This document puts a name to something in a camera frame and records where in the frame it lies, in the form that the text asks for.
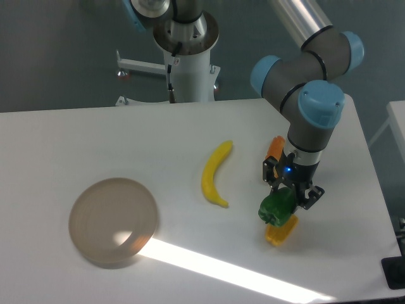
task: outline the yellow banana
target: yellow banana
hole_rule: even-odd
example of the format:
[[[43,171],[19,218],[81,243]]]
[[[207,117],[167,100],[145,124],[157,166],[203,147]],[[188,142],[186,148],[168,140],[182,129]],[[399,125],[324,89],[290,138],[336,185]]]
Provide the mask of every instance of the yellow banana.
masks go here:
[[[209,157],[201,177],[201,189],[205,198],[213,204],[228,208],[228,202],[218,194],[214,185],[214,174],[232,150],[232,141],[221,143]]]

